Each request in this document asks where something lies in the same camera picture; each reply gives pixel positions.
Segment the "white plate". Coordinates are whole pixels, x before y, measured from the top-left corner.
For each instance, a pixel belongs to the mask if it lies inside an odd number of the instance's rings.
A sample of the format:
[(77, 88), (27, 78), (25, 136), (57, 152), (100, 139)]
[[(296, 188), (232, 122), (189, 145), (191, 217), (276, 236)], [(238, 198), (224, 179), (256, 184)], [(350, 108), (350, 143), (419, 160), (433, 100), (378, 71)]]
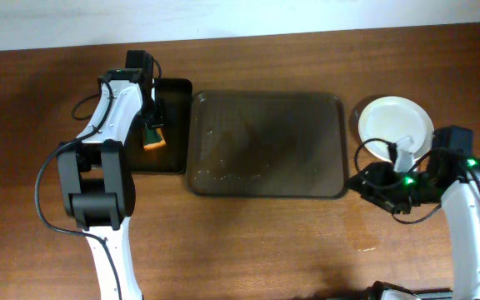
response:
[(427, 112), (415, 102), (386, 96), (372, 100), (360, 112), (357, 130), (362, 142), (380, 138), (396, 143), (410, 137), (409, 151), (417, 160), (431, 149), (434, 127)]

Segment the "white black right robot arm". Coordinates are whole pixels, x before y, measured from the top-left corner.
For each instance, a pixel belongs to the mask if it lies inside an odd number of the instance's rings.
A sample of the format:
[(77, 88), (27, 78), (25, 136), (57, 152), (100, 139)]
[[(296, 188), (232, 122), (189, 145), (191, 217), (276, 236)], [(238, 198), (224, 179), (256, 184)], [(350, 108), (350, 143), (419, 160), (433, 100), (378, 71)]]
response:
[(422, 172), (415, 166), (396, 172), (389, 162), (373, 162), (345, 186), (393, 218), (423, 204), (443, 211), (452, 244), (452, 296), (480, 299), (480, 158), (439, 148), (423, 160)]

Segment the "orange green scrub sponge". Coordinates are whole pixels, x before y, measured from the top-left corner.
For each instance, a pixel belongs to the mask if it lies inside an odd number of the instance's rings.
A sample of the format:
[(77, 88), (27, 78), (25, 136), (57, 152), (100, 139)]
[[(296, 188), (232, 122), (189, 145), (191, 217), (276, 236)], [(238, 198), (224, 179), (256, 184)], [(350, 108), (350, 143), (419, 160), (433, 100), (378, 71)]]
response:
[(145, 128), (142, 132), (142, 144), (145, 151), (150, 152), (164, 148), (167, 143), (161, 128)]

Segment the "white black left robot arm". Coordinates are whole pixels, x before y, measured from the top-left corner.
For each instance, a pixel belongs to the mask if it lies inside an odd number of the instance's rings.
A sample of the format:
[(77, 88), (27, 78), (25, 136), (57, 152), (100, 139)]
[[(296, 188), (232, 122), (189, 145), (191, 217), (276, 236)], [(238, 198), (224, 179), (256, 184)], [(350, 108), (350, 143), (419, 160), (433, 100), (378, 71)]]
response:
[(143, 68), (107, 71), (98, 79), (100, 100), (87, 126), (57, 154), (64, 208), (91, 249), (102, 299), (143, 298), (130, 248), (136, 188), (125, 144), (135, 122), (144, 149), (166, 144), (154, 84)]

